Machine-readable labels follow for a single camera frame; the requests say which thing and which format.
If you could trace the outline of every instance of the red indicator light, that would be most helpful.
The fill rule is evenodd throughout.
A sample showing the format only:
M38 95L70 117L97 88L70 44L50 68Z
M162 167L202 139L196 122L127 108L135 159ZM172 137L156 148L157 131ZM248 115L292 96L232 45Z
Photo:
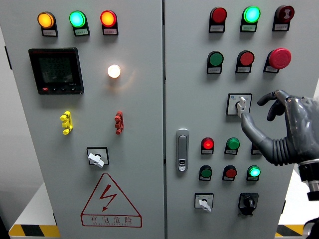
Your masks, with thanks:
M225 173L227 178L234 178L237 175L237 171L235 169L229 169Z
M115 25L117 18L113 11L106 10L101 13L100 20L103 26L112 27Z
M280 6L277 8L275 16L281 23L288 23L293 19L295 10L292 6Z
M240 57L240 63L244 66L249 66L249 65L253 64L254 60L255 60L255 56L250 51L245 52Z
M222 23L226 20L227 11L222 7L216 7L211 14L211 18L216 23Z
M214 141L212 138L205 138L201 141L201 145L204 149L212 149L214 147Z
M291 61L291 52L286 48L278 48L269 56L269 64L275 69L283 69Z

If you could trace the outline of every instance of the green indicator light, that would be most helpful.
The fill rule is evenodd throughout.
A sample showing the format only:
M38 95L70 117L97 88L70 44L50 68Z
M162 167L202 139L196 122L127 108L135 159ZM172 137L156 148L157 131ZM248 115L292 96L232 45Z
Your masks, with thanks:
M80 11L74 11L70 14L70 22L74 27L82 27L85 24L85 15Z
M249 6L244 11L244 19L248 23L255 23L260 17L260 10L257 6Z
M260 169L258 166L251 166L248 171L249 175L252 177L258 177L260 175Z
M211 172L209 169L204 169L204 170L201 172L201 175L202 175L204 178L209 178L209 177L212 175L212 172Z
M237 150L240 146L238 138L230 138L226 143L227 147L231 150Z
M209 62L213 65L213 66L219 66L222 62L223 62L223 55L220 54L219 52L217 53L213 53L210 58L209 58Z

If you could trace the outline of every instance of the digital meter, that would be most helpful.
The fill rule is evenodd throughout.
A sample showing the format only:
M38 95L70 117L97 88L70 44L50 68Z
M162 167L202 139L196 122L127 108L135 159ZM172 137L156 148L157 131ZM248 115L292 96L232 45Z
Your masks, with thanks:
M29 56L39 94L84 92L77 48L32 48Z

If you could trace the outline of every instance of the white indicator light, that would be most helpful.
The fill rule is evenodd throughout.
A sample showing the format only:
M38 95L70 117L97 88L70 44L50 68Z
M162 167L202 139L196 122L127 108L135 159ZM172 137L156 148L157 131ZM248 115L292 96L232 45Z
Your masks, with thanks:
M112 65L108 68L108 74L112 78L118 78L121 73L121 68L118 65Z

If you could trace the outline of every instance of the gray metal panel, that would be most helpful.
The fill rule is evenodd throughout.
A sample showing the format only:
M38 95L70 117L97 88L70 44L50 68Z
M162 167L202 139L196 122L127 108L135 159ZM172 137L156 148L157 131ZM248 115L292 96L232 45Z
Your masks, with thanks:
M261 9L257 32L239 32L243 10L250 5ZM281 5L292 5L296 14L288 32L272 32L274 13ZM214 7L227 10L225 33L208 33L209 14ZM284 89L295 95L312 97L318 81L319 15L316 1L272 0L166 0L166 167L167 233L169 239L273 238L285 200L292 165L274 166L263 157L250 155L251 143L241 131L237 116L226 116L228 93L252 93L251 114L256 125L270 137L286 136L284 117L267 122L270 103L257 106L266 93ZM279 74L263 73L270 51L286 47L292 53L290 65ZM212 51L224 55L222 74L206 73L207 56ZM242 50L255 54L251 74L235 74ZM177 173L175 132L189 130L188 170ZM201 155L205 137L215 141L213 155ZM240 140L238 155L224 155L227 139ZM202 165L213 170L211 181L199 181ZM222 181L223 169L234 165L234 182ZM251 165L259 165L258 182L247 182ZM194 193L214 193L212 213L194 208ZM254 215L239 216L240 193L258 193Z
M117 14L118 37L102 35L99 18L107 9ZM90 36L74 37L68 19L74 10L86 14ZM42 37L37 23L42 11L55 15L58 38ZM0 23L62 238L163 238L161 1L2 0ZM28 49L39 47L78 48L83 95L37 93ZM122 69L117 80L107 76L112 64ZM59 118L66 110L74 129L64 136ZM114 127L118 110L124 115L121 135ZM89 166L88 146L107 146L110 165ZM142 228L81 225L80 214L103 173L142 215ZM110 207L129 210L116 198Z

